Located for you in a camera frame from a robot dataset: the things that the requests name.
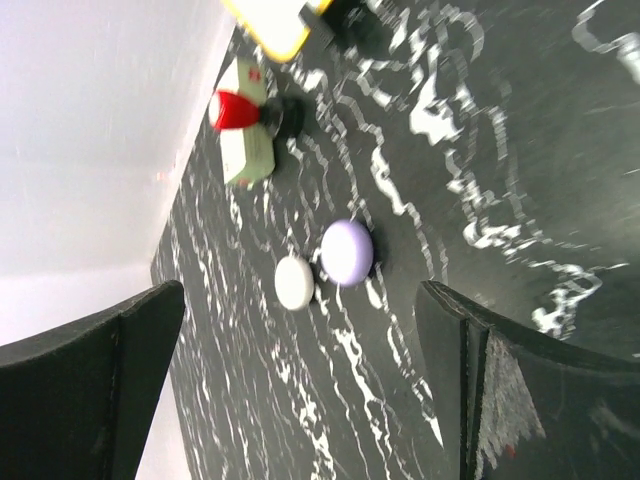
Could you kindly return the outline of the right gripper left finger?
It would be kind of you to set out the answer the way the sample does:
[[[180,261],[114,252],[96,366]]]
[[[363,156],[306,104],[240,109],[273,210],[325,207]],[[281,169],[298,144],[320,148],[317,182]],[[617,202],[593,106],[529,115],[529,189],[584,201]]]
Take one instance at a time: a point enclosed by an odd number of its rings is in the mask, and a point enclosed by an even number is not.
[[[2,478],[135,478],[184,313],[170,280],[2,346]]]

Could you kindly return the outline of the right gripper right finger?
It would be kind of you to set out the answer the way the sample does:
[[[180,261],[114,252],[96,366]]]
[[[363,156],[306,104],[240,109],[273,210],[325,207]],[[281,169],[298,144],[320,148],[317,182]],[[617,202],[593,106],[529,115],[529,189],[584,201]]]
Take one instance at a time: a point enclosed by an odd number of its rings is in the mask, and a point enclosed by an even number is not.
[[[440,479],[635,479],[639,366],[553,339],[436,281],[415,320]]]

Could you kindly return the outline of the purple round earbud case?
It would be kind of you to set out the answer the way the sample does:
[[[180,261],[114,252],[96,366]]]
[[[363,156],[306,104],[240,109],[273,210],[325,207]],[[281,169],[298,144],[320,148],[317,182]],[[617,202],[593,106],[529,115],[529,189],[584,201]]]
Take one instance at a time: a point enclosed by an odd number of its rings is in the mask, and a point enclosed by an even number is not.
[[[340,219],[329,225],[320,245],[322,268],[329,279],[341,287],[364,281],[374,260],[369,230],[355,220]]]

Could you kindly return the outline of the white earbud charging case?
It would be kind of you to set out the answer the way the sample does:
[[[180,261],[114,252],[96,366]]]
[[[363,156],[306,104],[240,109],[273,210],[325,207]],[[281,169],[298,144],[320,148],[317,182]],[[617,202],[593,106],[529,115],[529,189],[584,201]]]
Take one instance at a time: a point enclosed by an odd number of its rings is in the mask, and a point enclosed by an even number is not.
[[[314,293],[314,278],[308,262],[298,256],[283,257],[276,266],[274,286],[284,308],[290,311],[306,308]]]

